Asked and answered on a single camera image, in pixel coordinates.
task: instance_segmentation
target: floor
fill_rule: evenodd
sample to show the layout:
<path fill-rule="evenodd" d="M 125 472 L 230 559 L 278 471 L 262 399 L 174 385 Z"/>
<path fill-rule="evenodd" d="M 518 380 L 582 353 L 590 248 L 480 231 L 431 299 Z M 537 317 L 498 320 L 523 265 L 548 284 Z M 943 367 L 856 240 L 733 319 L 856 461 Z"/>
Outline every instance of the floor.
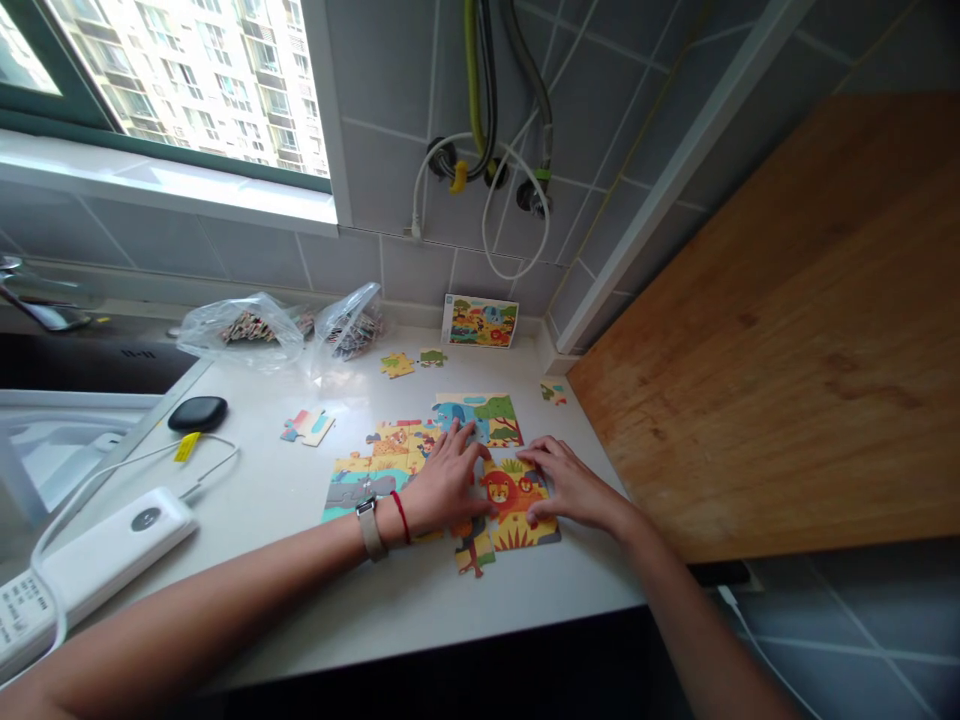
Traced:
<path fill-rule="evenodd" d="M 363 717 L 692 718 L 646 608 L 285 680 L 209 699 L 243 720 L 315 717 L 356 704 Z M 167 717 L 185 717 L 181 707 Z"/>

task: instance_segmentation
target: hand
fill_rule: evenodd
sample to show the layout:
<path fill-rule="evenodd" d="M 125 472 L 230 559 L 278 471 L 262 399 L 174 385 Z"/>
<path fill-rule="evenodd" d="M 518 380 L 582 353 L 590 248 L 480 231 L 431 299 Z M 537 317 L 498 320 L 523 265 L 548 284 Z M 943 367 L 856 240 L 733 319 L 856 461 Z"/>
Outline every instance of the hand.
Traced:
<path fill-rule="evenodd" d="M 493 503 L 471 497 L 467 492 L 473 483 L 477 458 L 490 459 L 490 451 L 481 443 L 466 447 L 474 425 L 469 422 L 461 428 L 455 418 L 450 432 L 443 433 L 437 440 L 423 470 L 400 493 L 411 536 L 491 512 Z"/>
<path fill-rule="evenodd" d="M 553 480 L 553 497 L 540 500 L 527 511 L 527 522 L 562 515 L 589 527 L 617 535 L 620 527 L 639 512 L 629 500 L 597 477 L 570 446 L 550 435 L 537 438 L 517 453 L 536 463 Z"/>

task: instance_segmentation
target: faucet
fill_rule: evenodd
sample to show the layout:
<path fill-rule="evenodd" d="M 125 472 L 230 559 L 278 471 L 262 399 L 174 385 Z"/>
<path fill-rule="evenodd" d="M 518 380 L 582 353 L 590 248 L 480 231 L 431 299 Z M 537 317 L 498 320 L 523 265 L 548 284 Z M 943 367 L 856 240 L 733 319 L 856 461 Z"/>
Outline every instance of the faucet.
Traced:
<path fill-rule="evenodd" d="M 83 327 L 92 318 L 80 311 L 103 302 L 79 283 L 35 275 L 11 255 L 0 255 L 0 297 L 53 332 Z"/>

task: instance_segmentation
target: wooden board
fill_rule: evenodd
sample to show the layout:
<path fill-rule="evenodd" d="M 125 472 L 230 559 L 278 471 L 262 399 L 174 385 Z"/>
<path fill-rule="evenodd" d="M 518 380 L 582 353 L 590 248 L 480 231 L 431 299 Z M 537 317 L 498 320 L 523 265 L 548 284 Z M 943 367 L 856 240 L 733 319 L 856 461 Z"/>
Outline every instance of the wooden board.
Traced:
<path fill-rule="evenodd" d="M 570 373 L 688 562 L 960 533 L 958 128 L 825 101 Z"/>

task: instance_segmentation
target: plastic bag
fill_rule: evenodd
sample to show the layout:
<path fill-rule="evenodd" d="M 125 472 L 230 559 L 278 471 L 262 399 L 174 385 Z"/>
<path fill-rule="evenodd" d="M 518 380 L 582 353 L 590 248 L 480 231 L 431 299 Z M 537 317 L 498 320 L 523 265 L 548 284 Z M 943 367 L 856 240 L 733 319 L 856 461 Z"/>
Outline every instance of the plastic bag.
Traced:
<path fill-rule="evenodd" d="M 380 285 L 367 283 L 320 312 L 314 325 L 310 371 L 314 382 L 331 364 L 362 355 L 392 329 L 382 303 Z"/>
<path fill-rule="evenodd" d="M 305 315 L 291 317 L 267 293 L 223 300 L 191 310 L 180 325 L 177 348 L 205 360 L 228 360 L 271 373 L 295 363 L 303 353 Z"/>

